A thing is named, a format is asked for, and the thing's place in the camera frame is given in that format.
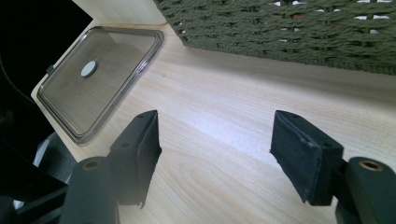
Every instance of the dark background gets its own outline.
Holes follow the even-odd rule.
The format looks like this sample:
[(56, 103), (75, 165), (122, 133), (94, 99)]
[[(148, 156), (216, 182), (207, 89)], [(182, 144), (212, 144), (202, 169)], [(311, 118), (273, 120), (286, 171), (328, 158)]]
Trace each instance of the dark background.
[[(0, 3), (0, 55), (10, 81), (31, 99), (47, 68), (58, 61), (91, 22), (71, 0), (21, 0)], [(14, 127), (3, 136), (32, 161), (37, 145), (53, 129), (36, 105), (29, 105), (4, 76), (0, 106), (14, 114)]]

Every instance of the round hole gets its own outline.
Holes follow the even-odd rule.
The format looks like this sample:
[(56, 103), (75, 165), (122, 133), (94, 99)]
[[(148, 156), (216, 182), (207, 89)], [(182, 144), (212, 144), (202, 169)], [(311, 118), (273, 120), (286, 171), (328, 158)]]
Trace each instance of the round hole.
[(84, 68), (82, 68), (81, 76), (82, 77), (89, 77), (96, 70), (97, 66), (98, 66), (98, 64), (97, 64), (96, 61), (88, 62), (87, 64), (85, 64)]
[(82, 165), (82, 169), (85, 171), (95, 170), (100, 166), (99, 161), (88, 161)]
[(121, 144), (121, 147), (128, 147), (129, 146), (129, 143), (122, 143)]
[(366, 170), (381, 172), (384, 170), (381, 164), (378, 164), (375, 161), (359, 161), (359, 165)]

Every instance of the plastic lid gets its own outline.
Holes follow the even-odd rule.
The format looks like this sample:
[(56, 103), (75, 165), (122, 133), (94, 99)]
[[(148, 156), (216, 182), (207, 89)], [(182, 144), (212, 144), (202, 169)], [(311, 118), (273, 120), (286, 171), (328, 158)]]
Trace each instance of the plastic lid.
[(37, 98), (73, 141), (83, 144), (162, 42), (161, 31), (94, 27), (42, 84)]

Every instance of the transparent plastic tray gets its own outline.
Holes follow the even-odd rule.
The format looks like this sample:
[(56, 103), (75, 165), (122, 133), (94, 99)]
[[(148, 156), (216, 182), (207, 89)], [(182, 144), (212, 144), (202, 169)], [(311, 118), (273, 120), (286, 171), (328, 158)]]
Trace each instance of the transparent plastic tray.
[(84, 144), (162, 42), (161, 31), (93, 27), (43, 82), (37, 98), (75, 143)]

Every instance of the black cable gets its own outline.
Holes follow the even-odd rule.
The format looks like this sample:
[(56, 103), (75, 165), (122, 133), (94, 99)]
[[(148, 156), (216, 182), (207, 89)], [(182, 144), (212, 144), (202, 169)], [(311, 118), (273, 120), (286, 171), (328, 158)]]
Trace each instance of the black cable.
[(12, 90), (14, 90), (19, 98), (27, 105), (29, 105), (30, 107), (32, 107), (35, 110), (38, 110), (37, 104), (35, 103), (35, 101), (33, 101), (32, 99), (30, 99), (29, 97), (27, 97), (25, 94), (23, 94), (23, 92), (21, 92), (18, 87), (16, 87), (14, 85), (14, 83), (11, 81), (11, 79), (9, 78), (9, 76), (7, 75), (6, 69), (3, 66), (3, 61), (1, 59), (1, 55), (0, 55), (0, 78), (4, 79), (6, 83), (9, 84), (9, 86), (11, 87)]

